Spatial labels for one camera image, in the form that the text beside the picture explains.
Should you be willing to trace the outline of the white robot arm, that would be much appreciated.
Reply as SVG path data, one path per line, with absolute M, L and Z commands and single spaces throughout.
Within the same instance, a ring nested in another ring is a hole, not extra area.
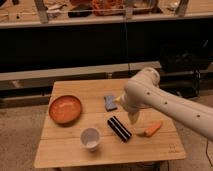
M 143 104 L 148 105 L 213 141 L 213 108 L 168 93 L 159 88 L 159 82 L 158 71 L 146 67 L 125 83 L 116 102 L 129 116 L 138 114 Z

